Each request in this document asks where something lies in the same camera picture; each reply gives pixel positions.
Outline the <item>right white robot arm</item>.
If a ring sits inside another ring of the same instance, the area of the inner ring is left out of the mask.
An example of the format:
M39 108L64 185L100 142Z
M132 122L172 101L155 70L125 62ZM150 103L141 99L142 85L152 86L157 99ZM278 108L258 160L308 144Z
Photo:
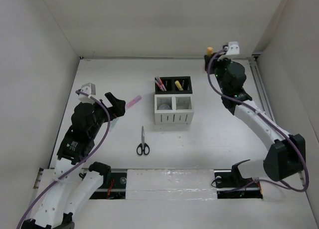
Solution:
M208 81L214 75L218 87L212 89L221 96L224 107L244 122L261 140L267 149L265 159L245 160L232 166L231 182L242 186L248 179L268 177L273 182L287 185L285 178L296 173L305 174L305 186L310 178L306 165L306 142L302 135L291 134L270 120L245 91L245 68L219 51L204 56L204 69Z

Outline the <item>yellow highlighter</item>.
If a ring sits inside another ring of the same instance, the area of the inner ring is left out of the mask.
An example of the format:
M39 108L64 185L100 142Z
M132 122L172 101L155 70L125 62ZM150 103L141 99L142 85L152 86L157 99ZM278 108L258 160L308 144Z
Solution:
M176 80L174 83L175 83L175 86L177 87L177 89L179 91L183 91L183 87L182 87L182 85L180 84L180 82L178 80Z

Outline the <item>clear jar of clips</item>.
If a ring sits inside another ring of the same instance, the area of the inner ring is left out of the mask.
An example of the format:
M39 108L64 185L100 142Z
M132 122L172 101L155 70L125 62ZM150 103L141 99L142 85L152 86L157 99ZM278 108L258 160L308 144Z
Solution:
M159 106L159 110L171 110L171 107L168 104L162 104Z

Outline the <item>orange highlighter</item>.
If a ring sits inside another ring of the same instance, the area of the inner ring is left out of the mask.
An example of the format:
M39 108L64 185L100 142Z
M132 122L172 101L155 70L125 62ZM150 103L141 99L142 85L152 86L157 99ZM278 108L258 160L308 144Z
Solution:
M212 47L208 47L207 50L206 50L206 55L207 56L211 56L213 53L213 48Z

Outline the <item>pink highlighter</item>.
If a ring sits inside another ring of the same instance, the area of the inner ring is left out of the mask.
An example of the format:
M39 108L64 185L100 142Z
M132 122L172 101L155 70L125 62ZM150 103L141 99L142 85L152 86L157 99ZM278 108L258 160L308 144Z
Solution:
M140 95L138 95L138 96L136 96L134 99L132 99L130 102L128 102L127 104L126 104L126 109L129 109L130 107L132 107L133 105L135 105L137 102L139 102L140 100L141 100L141 96Z

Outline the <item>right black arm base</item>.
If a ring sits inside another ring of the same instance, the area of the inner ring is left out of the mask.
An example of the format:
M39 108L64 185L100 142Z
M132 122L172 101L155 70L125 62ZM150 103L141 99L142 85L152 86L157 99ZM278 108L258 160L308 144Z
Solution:
M243 178L238 166L247 162L234 164L231 169L214 170L211 186L217 189L218 199L263 199L261 185L253 178Z

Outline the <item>pink red pen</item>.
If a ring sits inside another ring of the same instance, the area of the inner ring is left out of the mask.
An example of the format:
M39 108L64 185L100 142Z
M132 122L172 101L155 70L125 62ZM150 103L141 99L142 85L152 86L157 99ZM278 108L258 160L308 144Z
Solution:
M156 85L158 86L158 88L159 88L161 91L164 91L164 88L162 87L162 84L157 80L157 78L155 78L155 83L156 83Z

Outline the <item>orange pen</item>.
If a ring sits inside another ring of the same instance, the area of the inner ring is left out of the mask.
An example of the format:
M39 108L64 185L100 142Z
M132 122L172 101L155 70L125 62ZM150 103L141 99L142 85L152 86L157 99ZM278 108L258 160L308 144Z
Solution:
M163 84L163 82L162 82L162 80L161 80L160 77L159 77L159 81L160 81L160 83L161 83L161 86L162 86L163 90L166 91L166 87L164 86L164 84Z

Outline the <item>green highlighter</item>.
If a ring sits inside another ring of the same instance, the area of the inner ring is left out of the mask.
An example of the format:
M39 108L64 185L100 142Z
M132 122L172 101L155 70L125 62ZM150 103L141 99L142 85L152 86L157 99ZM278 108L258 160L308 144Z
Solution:
M112 120L109 131L112 131L114 129L117 121L118 121L118 118Z

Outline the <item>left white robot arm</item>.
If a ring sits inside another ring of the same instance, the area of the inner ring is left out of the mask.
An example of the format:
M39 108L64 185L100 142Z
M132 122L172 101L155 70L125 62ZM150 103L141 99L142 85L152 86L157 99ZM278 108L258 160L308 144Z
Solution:
M66 132L59 150L51 183L31 203L17 228L19 229L72 229L74 218L99 187L111 182L111 167L94 162L89 166L84 179L74 190L82 165L100 148L94 140L104 123L110 124L125 114L126 103L108 92L105 97L111 103L106 107L92 95L77 91L88 98L79 103L71 117L71 126Z

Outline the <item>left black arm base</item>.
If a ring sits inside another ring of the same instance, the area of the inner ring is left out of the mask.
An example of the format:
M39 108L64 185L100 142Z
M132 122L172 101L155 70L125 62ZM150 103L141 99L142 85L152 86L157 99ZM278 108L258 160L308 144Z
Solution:
M127 171L115 170L106 184L100 186L90 197L91 200L123 200L126 198Z

